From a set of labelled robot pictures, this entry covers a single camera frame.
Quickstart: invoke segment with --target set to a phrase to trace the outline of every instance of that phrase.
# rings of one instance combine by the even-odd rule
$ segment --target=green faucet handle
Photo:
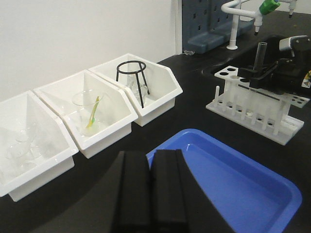
[[[259,11],[262,15],[267,15],[273,12],[276,8],[281,5],[278,0],[265,0],[259,7]]]

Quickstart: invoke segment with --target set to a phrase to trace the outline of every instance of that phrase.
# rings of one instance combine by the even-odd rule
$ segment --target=blue plastic tray
[[[202,131],[180,131],[147,154],[149,164],[160,149],[182,150],[200,187],[237,233],[281,233],[301,204],[292,182]]]

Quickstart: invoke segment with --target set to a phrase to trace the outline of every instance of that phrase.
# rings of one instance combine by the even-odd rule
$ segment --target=white storage bin
[[[128,135],[132,131],[131,122],[138,117],[122,90],[87,70],[34,91],[63,119],[86,158]],[[99,94],[82,96],[86,92]],[[96,107],[95,121],[91,127],[87,127],[97,96],[100,101]],[[74,104],[89,100],[93,103],[85,106]]]
[[[0,102],[0,196],[18,201],[74,166],[62,120],[31,91]]]
[[[136,82],[135,74],[120,73],[119,80],[118,82],[116,81],[117,66],[123,62],[133,60],[142,61],[146,64],[146,69],[143,72],[150,94],[145,95],[144,107],[140,103],[139,95],[135,96],[129,87],[132,80],[134,80],[134,83]],[[139,69],[140,67],[135,63],[125,64],[120,67],[120,70],[124,72],[133,72]],[[140,126],[144,126],[174,107],[175,97],[182,93],[181,87],[168,67],[147,61],[129,53],[112,61],[92,67],[89,70],[126,92],[138,114],[138,119],[135,122]],[[144,84],[141,73],[138,74],[138,78],[140,84]]]

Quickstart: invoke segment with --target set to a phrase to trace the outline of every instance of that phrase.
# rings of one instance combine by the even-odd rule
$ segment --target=white plastic tray
[[[127,86],[129,80],[128,75],[120,74],[119,81],[116,81],[117,66],[122,62],[133,60],[142,61],[146,64],[144,74],[150,94],[146,95],[144,108],[142,108],[132,90]],[[122,66],[121,69],[122,71],[130,72],[137,68],[128,64],[127,66]],[[144,126],[174,107],[175,97],[182,93],[182,89],[171,69],[129,53],[112,61],[92,67],[89,70],[126,92],[138,114],[138,119],[135,122],[140,126]]]
[[[62,120],[33,92],[0,102],[0,111],[1,197],[9,194],[18,201],[74,166],[72,156],[78,149],[70,134]],[[14,160],[7,156],[9,147],[16,144],[16,134],[31,125],[36,128],[35,146],[44,153],[27,159],[33,167],[17,174]]]
[[[95,114],[95,118],[102,117],[104,123],[92,135],[84,135],[79,131],[79,116],[76,106],[72,103],[72,97],[85,90],[104,92]],[[128,135],[132,130],[131,122],[138,117],[121,89],[87,70],[36,88],[34,91],[63,119],[86,158]]]

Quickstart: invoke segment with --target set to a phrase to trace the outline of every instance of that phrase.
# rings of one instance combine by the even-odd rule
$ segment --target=white wall
[[[1,0],[0,101],[124,53],[176,53],[174,0]]]
[[[243,3],[242,9],[255,11],[263,3],[263,0],[250,0]],[[277,8],[279,11],[288,11],[288,3],[281,2],[281,5]],[[298,13],[311,13],[311,1],[310,0],[297,0],[297,6],[295,12]]]

